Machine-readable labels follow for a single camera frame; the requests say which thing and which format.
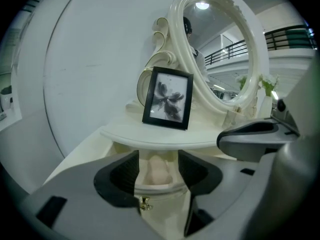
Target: railing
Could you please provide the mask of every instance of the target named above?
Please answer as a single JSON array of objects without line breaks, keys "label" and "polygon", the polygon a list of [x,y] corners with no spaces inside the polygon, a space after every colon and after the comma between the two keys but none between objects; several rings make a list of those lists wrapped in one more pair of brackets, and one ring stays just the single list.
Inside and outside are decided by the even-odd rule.
[{"label": "railing", "polygon": [[[312,28],[306,25],[295,25],[276,29],[264,34],[268,51],[310,48],[318,49]],[[245,40],[228,45],[210,55],[206,56],[205,65],[211,65],[233,57],[240,57],[248,54]]]},{"label": "railing", "polygon": [[32,13],[41,0],[28,0],[21,8],[21,11]]}]

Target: black picture frame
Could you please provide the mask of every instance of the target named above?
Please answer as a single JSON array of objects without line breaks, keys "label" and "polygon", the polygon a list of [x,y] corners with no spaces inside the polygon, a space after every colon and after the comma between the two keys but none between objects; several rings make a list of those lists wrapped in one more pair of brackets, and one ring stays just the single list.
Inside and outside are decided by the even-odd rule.
[{"label": "black picture frame", "polygon": [[[163,85],[161,82],[158,81],[158,75],[159,74],[166,74],[172,76],[172,79],[174,80],[175,77],[179,77],[176,79],[182,80],[180,77],[186,78],[186,90],[183,94],[180,92],[174,92],[172,91],[173,95],[171,96],[165,96],[162,99],[159,99],[158,96],[155,98],[157,99],[155,102],[160,101],[161,104],[163,104],[163,115],[166,117],[171,117],[171,119],[161,119],[151,116],[152,106],[157,106],[153,104],[154,96],[155,96],[155,89],[157,89],[157,92],[159,93],[159,88],[161,85]],[[173,85],[173,82],[167,82],[168,85]],[[193,91],[193,84],[194,84],[194,75],[190,73],[186,73],[180,70],[175,70],[171,68],[165,68],[165,67],[153,67],[152,75],[150,79],[149,89],[144,105],[144,111],[143,111],[143,117],[142,122],[146,124],[156,125],[156,126],[162,126],[162,127],[168,127],[168,128],[175,128],[175,129],[181,129],[181,130],[187,130],[189,125],[189,117],[190,117],[190,109],[191,109],[191,101],[192,101],[192,91]],[[167,90],[166,84],[164,84],[165,87],[162,87],[162,91]],[[178,112],[173,112],[176,108],[178,108],[179,111],[182,111],[178,106],[175,106],[174,104],[177,104],[178,101],[181,100],[181,102],[184,102],[183,107],[183,116],[180,116]]]}]

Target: wall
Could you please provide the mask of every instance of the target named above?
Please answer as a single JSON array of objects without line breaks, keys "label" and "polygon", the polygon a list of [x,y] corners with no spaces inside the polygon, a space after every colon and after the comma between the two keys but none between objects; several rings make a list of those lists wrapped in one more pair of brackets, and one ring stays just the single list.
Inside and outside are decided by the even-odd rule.
[{"label": "wall", "polygon": [[222,48],[221,46],[221,36],[217,36],[215,39],[213,39],[211,42],[209,42],[207,45],[202,47],[200,49],[200,52],[204,55],[204,57],[220,50]]},{"label": "wall", "polygon": [[19,11],[3,36],[0,43],[0,74],[11,72],[14,50],[29,15],[28,11]]},{"label": "wall", "polygon": [[[256,16],[260,20],[265,33],[285,27],[304,24],[303,18],[290,2],[278,4],[258,13]],[[244,39],[244,36],[237,26],[231,27],[225,33],[235,37],[239,41]]]},{"label": "wall", "polygon": [[72,0],[47,51],[44,96],[64,155],[136,97],[152,25],[173,0]]},{"label": "wall", "polygon": [[52,32],[69,1],[42,0],[35,8],[11,74],[12,94],[17,96],[13,102],[18,100],[22,118],[0,131],[0,161],[28,193],[40,187],[63,160],[46,114],[43,79]]},{"label": "wall", "polygon": [[233,44],[233,41],[227,38],[225,35],[221,35],[222,47],[230,46]]}]

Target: white vanity table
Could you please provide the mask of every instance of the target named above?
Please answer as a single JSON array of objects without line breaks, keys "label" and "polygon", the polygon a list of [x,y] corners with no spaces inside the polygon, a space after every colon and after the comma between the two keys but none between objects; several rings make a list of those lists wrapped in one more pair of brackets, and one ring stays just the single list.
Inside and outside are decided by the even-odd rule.
[{"label": "white vanity table", "polygon": [[[206,2],[224,10],[239,26],[248,46],[248,80],[240,93],[230,102],[222,102],[201,76],[191,53],[183,28],[184,8],[192,3]],[[139,150],[140,173],[136,187],[146,187],[153,210],[141,216],[160,235],[167,239],[183,237],[188,216],[190,192],[178,170],[178,150],[192,150],[206,155],[221,155],[217,137],[228,110],[234,106],[246,109],[253,98],[261,72],[269,70],[269,58],[263,29],[255,14],[242,0],[174,0],[167,18],[159,18],[153,25],[155,51],[147,62],[137,83],[137,98],[125,106],[123,113],[109,124],[100,127],[75,148],[52,172],[46,182],[67,168],[99,160],[128,151]],[[142,123],[150,69],[164,67],[193,74],[193,93],[187,130],[165,128]],[[148,160],[160,156],[167,162],[173,181],[168,185],[145,185]],[[136,196],[142,196],[141,188]],[[152,195],[154,190],[168,190]]]}]

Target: oval mirror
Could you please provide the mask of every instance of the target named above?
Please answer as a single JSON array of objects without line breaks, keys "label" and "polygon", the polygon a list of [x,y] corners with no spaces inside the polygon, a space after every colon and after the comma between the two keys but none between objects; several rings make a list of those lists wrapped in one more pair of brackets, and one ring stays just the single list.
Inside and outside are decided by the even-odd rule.
[{"label": "oval mirror", "polygon": [[[214,113],[247,108],[257,97],[259,75],[269,72],[253,11],[242,0],[174,0],[168,20],[181,69],[194,75],[194,97]],[[245,64],[231,66],[245,56]]]},{"label": "oval mirror", "polygon": [[[185,7],[183,27],[203,80],[221,101],[231,102],[246,83],[250,63],[239,27],[224,11],[205,2]],[[246,63],[233,65],[240,57]]]}]

